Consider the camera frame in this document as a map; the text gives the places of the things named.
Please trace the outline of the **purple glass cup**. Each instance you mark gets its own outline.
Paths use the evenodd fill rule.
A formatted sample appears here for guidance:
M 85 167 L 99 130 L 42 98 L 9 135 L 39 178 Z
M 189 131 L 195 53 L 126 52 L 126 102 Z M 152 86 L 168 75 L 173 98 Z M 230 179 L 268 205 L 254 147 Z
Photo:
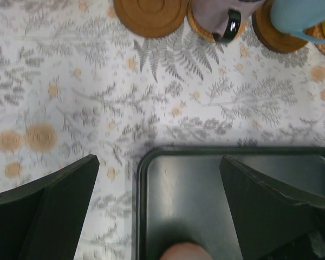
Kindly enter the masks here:
M 228 44 L 239 34 L 244 24 L 264 2 L 239 0 L 192 1 L 191 11 L 198 25 L 210 33 L 215 42 Z

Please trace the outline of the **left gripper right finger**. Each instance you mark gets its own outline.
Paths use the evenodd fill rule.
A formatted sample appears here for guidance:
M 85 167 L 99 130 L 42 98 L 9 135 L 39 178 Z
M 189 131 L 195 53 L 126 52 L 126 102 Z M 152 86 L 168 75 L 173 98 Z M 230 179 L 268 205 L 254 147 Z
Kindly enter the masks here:
M 231 156 L 220 175 L 243 259 L 325 259 L 325 197 Z

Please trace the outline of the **woven rattan coaster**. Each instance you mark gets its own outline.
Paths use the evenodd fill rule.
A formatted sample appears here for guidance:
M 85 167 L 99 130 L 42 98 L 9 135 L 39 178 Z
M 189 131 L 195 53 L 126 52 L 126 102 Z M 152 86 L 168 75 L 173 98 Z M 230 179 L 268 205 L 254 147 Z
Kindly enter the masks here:
M 325 35 L 324 35 L 323 29 L 322 29 L 322 24 L 318 24 L 312 28 L 308 28 L 306 33 L 309 36 L 314 36 L 314 37 L 322 39 L 322 40 L 325 39 Z M 325 55 L 325 44 L 314 43 L 314 45 L 323 55 Z
M 195 19 L 194 15 L 193 15 L 193 11 L 192 11 L 192 0 L 190 0 L 188 2 L 186 17 L 187 17 L 187 20 L 188 20 L 188 23 L 189 23 L 190 27 L 200 37 L 202 37 L 203 39 L 206 39 L 207 41 L 209 41 L 211 43 L 215 43 L 216 42 L 216 40 L 213 38 L 212 34 L 209 31 L 205 30 L 203 27 L 201 27 L 199 25 L 199 23 L 197 22 L 197 20 Z M 247 21 L 244 21 L 240 25 L 238 32 L 236 33 L 235 37 L 230 40 L 230 42 L 231 41 L 234 41 L 234 40 L 236 40 L 236 39 L 238 39 L 240 37 L 240 35 L 244 32 L 247 23 L 248 23 Z

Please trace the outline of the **brown wooden coaster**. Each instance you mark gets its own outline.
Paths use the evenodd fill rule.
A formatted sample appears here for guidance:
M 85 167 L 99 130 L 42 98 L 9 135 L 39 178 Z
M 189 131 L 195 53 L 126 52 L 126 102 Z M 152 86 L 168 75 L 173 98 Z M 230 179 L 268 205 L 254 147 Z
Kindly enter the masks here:
M 119 20 L 131 32 L 145 38 L 165 37 L 183 23 L 186 0 L 114 0 Z
M 307 41 L 279 32 L 271 24 L 270 10 L 274 1 L 265 1 L 252 14 L 254 32 L 261 43 L 271 51 L 281 54 L 292 53 L 304 47 Z

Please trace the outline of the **light blue mug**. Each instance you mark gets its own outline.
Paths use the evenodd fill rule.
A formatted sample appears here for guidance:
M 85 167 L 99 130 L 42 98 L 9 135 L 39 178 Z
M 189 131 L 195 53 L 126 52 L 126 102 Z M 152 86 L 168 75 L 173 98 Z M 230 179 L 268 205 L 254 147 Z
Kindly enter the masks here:
M 314 38 L 303 32 L 325 21 L 325 0 L 275 0 L 270 10 L 270 20 L 281 33 L 325 44 L 325 39 Z

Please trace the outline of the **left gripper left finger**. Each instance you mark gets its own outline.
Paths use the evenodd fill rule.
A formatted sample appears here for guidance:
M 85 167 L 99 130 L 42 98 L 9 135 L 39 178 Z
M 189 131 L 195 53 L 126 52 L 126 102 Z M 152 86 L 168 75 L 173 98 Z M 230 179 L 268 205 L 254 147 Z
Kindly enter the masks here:
M 0 259 L 73 259 L 99 170 L 88 155 L 0 193 Z

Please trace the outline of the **light pink mug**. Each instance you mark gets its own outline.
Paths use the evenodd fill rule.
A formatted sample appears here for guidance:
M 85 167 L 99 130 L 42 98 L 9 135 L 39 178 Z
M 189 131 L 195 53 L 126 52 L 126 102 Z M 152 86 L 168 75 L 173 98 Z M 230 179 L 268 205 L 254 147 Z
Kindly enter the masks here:
M 177 243 L 169 247 L 160 260 L 212 260 L 209 253 L 195 243 Z

